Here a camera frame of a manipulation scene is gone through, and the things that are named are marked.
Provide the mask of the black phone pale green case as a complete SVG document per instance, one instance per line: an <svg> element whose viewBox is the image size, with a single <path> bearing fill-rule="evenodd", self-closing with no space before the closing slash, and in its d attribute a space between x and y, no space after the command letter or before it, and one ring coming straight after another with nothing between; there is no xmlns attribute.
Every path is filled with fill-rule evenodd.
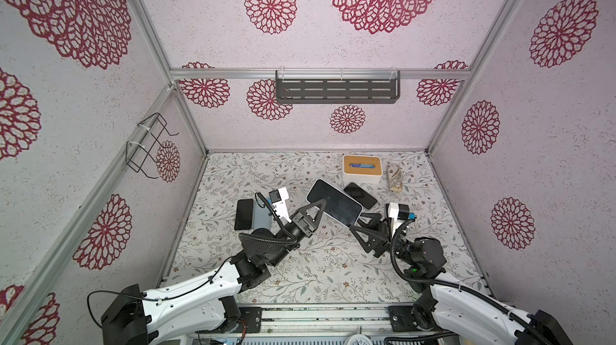
<svg viewBox="0 0 616 345"><path fill-rule="evenodd" d="M237 201L234 219L235 231L250 231L253 226L253 199L240 199Z"/></svg>

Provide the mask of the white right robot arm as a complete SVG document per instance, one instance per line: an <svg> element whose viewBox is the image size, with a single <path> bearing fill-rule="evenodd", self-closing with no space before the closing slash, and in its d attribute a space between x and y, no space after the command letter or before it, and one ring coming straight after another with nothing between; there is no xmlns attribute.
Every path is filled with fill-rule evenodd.
<svg viewBox="0 0 616 345"><path fill-rule="evenodd" d="M569 344L555 317L534 314L502 303L466 286L444 269L447 260L438 239L410 239L413 218L392 220L363 214L351 234L367 253L388 255L396 274L418 294L411 304L390 306L394 337L385 343L402 343L403 332L415 332L410 343L434 343L457 336L474 344Z"/></svg>

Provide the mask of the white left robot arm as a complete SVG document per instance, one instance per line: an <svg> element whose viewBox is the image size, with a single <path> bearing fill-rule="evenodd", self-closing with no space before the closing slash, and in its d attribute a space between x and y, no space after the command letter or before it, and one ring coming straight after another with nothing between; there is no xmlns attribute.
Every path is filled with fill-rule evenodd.
<svg viewBox="0 0 616 345"><path fill-rule="evenodd" d="M162 344L189 333L229 332L242 319L237 296L270 277L300 242L319 229L327 202L303 206L277 234L265 228L240 233L242 250L207 274L170 287L141 290L133 284L120 292L99 321L105 344Z"/></svg>

